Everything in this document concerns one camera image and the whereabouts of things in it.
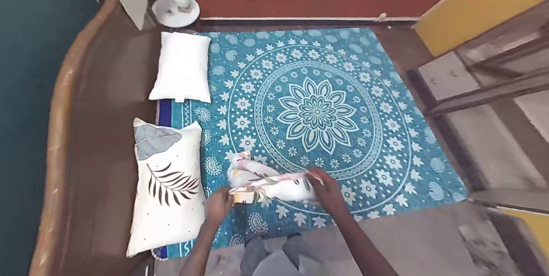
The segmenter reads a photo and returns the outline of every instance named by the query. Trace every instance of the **white lamp base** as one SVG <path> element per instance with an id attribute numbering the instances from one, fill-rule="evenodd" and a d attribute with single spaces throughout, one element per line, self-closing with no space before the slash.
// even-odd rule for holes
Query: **white lamp base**
<path id="1" fill-rule="evenodd" d="M 184 27 L 196 21 L 200 14 L 200 7 L 195 0 L 190 0 L 190 12 L 182 13 L 174 0 L 157 0 L 153 4 L 153 13 L 162 25 Z"/>

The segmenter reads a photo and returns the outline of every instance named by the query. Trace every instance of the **pillowcase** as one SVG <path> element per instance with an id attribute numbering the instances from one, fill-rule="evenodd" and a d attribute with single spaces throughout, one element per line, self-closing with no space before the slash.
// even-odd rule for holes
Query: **pillowcase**
<path id="1" fill-rule="evenodd" d="M 234 196 L 234 202 L 270 202 L 275 199 L 307 203 L 316 201 L 315 191 L 305 176 L 306 172 L 280 174 L 250 158 L 251 152 L 247 150 L 234 153 L 229 159 L 227 178 L 232 187 L 229 193 Z"/>
<path id="2" fill-rule="evenodd" d="M 162 32 L 158 75 L 149 99 L 185 99 L 211 103 L 208 87 L 210 38 Z"/>
<path id="3" fill-rule="evenodd" d="M 136 118 L 134 134 L 139 181 L 127 257 L 197 237 L 206 200 L 197 122 L 178 130 Z"/>

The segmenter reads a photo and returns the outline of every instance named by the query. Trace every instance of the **teal wall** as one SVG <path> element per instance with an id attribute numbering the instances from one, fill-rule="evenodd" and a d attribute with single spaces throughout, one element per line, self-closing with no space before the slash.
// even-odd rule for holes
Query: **teal wall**
<path id="1" fill-rule="evenodd" d="M 0 3 L 0 275 L 28 273 L 42 210 L 51 94 L 96 0 Z"/>

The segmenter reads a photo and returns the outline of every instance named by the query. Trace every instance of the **wooden headboard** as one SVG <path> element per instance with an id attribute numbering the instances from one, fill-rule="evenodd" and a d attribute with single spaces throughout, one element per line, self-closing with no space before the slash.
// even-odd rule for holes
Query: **wooden headboard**
<path id="1" fill-rule="evenodd" d="M 49 120 L 45 201 L 30 276 L 127 275 L 152 259 L 125 252 L 137 187 L 132 121 L 147 99 L 160 30 L 138 31 L 106 0 L 59 72 Z"/>

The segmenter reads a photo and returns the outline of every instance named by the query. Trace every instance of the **person's right hand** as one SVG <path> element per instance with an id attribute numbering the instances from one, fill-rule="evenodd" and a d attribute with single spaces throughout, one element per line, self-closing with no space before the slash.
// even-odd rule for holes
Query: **person's right hand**
<path id="1" fill-rule="evenodd" d="M 229 194 L 230 187 L 219 187 L 206 201 L 206 223 L 216 228 L 221 224 L 233 206 L 233 195 Z"/>
<path id="2" fill-rule="evenodd" d="M 350 215 L 347 203 L 343 199 L 341 194 L 341 188 L 338 181 L 334 180 L 323 169 L 312 168 L 307 169 L 309 172 L 317 174 L 319 178 L 324 182 L 324 185 L 320 184 L 311 174 L 307 174 L 307 179 L 311 182 L 312 187 L 315 189 L 315 194 L 326 212 L 330 213 L 332 217 Z"/>

